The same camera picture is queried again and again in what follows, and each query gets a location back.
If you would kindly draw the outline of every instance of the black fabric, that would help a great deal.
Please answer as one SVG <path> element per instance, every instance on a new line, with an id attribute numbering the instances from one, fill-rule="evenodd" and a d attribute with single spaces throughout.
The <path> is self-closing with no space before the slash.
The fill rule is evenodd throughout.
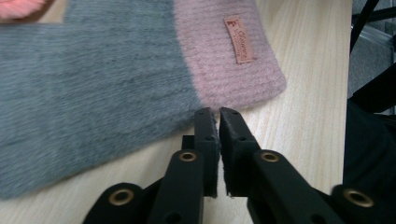
<path id="1" fill-rule="evenodd" d="M 344 184 L 368 189 L 396 216 L 396 135 L 380 117 L 348 101 Z"/>

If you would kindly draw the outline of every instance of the gray knit fabric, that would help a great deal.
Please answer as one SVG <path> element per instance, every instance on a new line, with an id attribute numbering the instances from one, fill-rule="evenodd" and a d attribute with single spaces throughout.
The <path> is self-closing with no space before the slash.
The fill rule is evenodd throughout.
<path id="1" fill-rule="evenodd" d="M 0 26 L 0 197 L 125 155 L 191 122 L 202 105 L 172 4 L 70 0 L 65 24 Z"/>

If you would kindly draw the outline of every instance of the pink knit cuff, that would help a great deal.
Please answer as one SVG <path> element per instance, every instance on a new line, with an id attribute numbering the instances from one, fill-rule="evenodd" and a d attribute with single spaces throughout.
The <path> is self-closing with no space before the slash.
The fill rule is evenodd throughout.
<path id="1" fill-rule="evenodd" d="M 174 11 L 178 41 L 203 105 L 243 108 L 286 89 L 254 0 L 175 0 Z M 232 15 L 239 15 L 245 24 L 252 63 L 236 63 L 223 20 Z"/>

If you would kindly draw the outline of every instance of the chair leg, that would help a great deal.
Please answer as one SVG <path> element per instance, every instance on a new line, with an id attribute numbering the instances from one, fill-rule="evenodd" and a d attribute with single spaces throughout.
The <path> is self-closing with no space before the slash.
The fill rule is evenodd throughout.
<path id="1" fill-rule="evenodd" d="M 353 47 L 355 46 L 356 41 L 358 40 L 359 35 L 361 34 L 361 30 L 363 29 L 366 22 L 369 20 L 370 15 L 372 14 L 376 5 L 378 4 L 378 1 L 379 0 L 367 0 L 366 5 L 364 5 L 364 8 L 358 17 L 358 20 L 353 25 L 353 29 L 350 34 L 349 53 L 352 52 Z"/>
<path id="2" fill-rule="evenodd" d="M 379 113 L 396 105 L 396 63 L 358 89 L 350 98 L 361 109 Z"/>

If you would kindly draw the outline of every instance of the gray floor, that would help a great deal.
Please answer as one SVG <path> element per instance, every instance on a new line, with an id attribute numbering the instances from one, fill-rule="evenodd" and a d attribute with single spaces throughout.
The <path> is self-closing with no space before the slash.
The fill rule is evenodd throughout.
<path id="1" fill-rule="evenodd" d="M 352 13 L 360 13 L 366 0 L 353 0 Z M 380 0 L 377 8 L 396 6 L 392 0 Z M 371 22 L 367 25 L 387 34 L 392 34 L 395 20 Z M 393 64 L 393 49 L 373 41 L 359 38 L 349 60 L 348 98 L 353 92 L 368 83 Z"/>

